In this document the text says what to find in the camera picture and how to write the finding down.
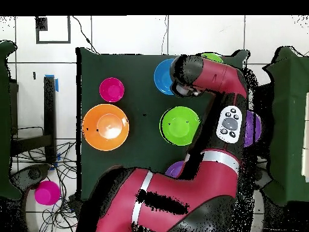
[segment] floor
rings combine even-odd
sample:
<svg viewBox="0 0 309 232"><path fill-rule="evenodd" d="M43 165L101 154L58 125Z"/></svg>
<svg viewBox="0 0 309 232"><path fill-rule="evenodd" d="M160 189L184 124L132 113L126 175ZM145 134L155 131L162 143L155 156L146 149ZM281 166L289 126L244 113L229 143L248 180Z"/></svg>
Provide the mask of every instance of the floor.
<svg viewBox="0 0 309 232"><path fill-rule="evenodd" d="M235 50L250 51L248 68L255 73L259 83L270 82L262 67L272 60L280 46L294 46L306 54L309 51L308 16L76 16L83 33L99 53L141 53L141 54L196 54L213 51L231 55ZM76 56L75 47L91 46L81 33L80 24L72 16L68 26L67 16L47 16L47 31L39 32L40 41L68 41L71 43L36 43L34 17L0 17L0 40L16 42L18 50L8 57L8 67L13 79L19 84L18 122L19 127L43 126L43 77L53 74L59 80L56 92L57 144L62 153L76 141ZM40 135L40 129L19 131L20 137ZM19 155L14 159L12 172L24 168L28 158ZM59 169L68 170L76 165L75 146L66 158L60 157ZM74 169L65 177L67 195L75 192ZM56 170L49 171L49 179L59 183ZM261 193L255 192L255 214L252 232L261 232L264 207ZM57 205L46 207L34 200L33 191L27 201L27 223L30 232L74 232L44 225L50 212L57 211ZM76 219L69 215L71 224Z"/></svg>

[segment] pink cup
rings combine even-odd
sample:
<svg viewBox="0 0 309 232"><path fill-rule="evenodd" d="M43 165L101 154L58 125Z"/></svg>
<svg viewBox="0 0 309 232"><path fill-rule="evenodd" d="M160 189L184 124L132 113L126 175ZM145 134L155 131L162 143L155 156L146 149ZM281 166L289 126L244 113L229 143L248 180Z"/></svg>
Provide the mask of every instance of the pink cup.
<svg viewBox="0 0 309 232"><path fill-rule="evenodd" d="M105 79L100 85L100 95L107 102L117 102L123 97L123 83L114 77Z"/></svg>
<svg viewBox="0 0 309 232"><path fill-rule="evenodd" d="M42 181L34 192L36 202L41 205L53 205L60 197L59 186L52 181Z"/></svg>

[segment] blue bowl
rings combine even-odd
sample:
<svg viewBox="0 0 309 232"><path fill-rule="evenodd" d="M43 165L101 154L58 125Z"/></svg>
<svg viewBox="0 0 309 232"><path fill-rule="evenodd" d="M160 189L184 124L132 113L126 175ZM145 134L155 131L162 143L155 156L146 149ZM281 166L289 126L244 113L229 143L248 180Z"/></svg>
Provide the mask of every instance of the blue bowl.
<svg viewBox="0 0 309 232"><path fill-rule="evenodd" d="M170 66L174 59L167 59L161 62L154 71L153 79L160 92L166 95L174 95L171 92L170 86L172 84L170 77Z"/></svg>

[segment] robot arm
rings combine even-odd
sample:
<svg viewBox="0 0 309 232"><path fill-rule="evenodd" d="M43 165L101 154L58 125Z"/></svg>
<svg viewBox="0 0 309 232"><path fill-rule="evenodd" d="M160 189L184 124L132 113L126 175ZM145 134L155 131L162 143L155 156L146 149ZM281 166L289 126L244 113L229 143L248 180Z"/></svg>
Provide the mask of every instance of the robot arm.
<svg viewBox="0 0 309 232"><path fill-rule="evenodd" d="M102 189L90 199L97 205L91 211L97 225L87 225L87 205L81 209L77 232L132 232L136 227L153 232L228 231L243 154L246 82L236 68L199 56L179 56L170 74L177 95L215 94L178 179L139 168L106 173L99 181Z"/></svg>

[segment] green bowl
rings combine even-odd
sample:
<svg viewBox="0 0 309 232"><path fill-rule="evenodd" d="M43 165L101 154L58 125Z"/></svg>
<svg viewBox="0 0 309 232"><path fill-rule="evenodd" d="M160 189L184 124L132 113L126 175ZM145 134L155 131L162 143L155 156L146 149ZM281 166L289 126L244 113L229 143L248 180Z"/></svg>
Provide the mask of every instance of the green bowl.
<svg viewBox="0 0 309 232"><path fill-rule="evenodd" d="M160 119L160 132L169 143L177 146L189 145L200 124L199 116L190 108L174 107Z"/></svg>
<svg viewBox="0 0 309 232"><path fill-rule="evenodd" d="M218 55L216 55L214 53L203 53L201 56L205 57L209 60L213 60L215 62L223 63L223 60Z"/></svg>

